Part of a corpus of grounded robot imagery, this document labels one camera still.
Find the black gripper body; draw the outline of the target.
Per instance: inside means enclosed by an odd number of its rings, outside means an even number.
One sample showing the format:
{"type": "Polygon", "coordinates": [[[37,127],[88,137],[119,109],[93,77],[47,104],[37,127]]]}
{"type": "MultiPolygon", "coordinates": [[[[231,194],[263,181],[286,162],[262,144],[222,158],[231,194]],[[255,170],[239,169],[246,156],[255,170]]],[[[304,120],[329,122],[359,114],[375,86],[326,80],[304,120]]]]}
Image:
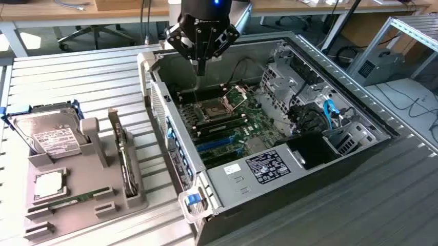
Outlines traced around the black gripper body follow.
{"type": "Polygon", "coordinates": [[[204,49],[211,28],[219,33],[231,24],[231,1],[182,1],[178,24],[196,49],[204,49]]]}

